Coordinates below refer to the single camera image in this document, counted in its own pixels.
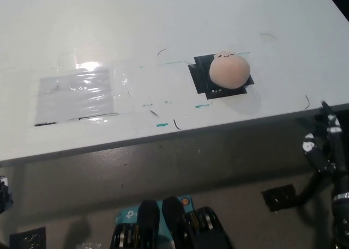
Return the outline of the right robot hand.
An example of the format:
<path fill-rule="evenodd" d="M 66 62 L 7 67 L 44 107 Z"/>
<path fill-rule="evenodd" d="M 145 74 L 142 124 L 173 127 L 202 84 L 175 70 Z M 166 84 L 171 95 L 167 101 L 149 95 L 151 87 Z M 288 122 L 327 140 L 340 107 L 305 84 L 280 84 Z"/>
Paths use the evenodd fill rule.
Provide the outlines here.
<path fill-rule="evenodd" d="M 305 135 L 302 148 L 310 164 L 319 172 L 344 174 L 347 171 L 343 148 L 342 128 L 332 108 L 322 101 L 321 114 L 324 123 L 321 125 L 322 135 L 330 144 L 332 158 L 328 159 L 316 144 L 315 134 Z"/>

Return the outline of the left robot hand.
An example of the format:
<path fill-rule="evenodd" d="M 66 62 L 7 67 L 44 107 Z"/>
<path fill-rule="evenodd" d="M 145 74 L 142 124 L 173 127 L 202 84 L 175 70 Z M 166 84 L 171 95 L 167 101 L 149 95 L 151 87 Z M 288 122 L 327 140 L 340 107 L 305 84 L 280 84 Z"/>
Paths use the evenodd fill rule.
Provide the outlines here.
<path fill-rule="evenodd" d="M 0 181 L 0 214 L 2 214 L 13 205 L 13 196 L 9 187 L 8 178 L 1 175 Z"/>

